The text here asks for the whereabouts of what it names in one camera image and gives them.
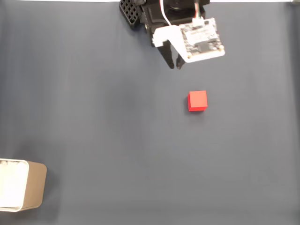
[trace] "black mount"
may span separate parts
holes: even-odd
[[[210,0],[199,0],[202,17],[205,17],[203,6],[209,3]],[[164,0],[164,8],[165,14],[172,25],[190,23],[195,16],[194,0]],[[120,11],[131,29],[134,30],[141,24],[145,25],[152,46],[152,37],[155,29],[168,25],[161,13],[159,0],[121,0]],[[169,41],[164,42],[164,46],[159,47],[158,50],[168,66],[173,69],[171,43]],[[184,63],[185,61],[178,54],[176,67],[181,69]]]

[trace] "robotic arm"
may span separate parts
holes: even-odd
[[[131,29],[144,24],[153,47],[173,69],[171,44],[177,50],[176,67],[185,62],[225,54],[215,19],[205,19],[210,0],[121,0],[120,10]]]

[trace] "dark blue surface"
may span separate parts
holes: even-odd
[[[117,3],[1,3],[0,156],[48,167],[1,224],[299,224],[299,9],[206,9],[226,56],[178,71]]]

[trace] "circuit board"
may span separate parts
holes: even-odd
[[[224,55],[224,46],[218,34],[214,18],[202,23],[186,23],[180,25],[188,58],[209,53],[212,58]]]

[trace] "red cube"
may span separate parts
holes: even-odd
[[[205,90],[190,91],[187,97],[188,110],[204,111],[207,108],[207,95]]]

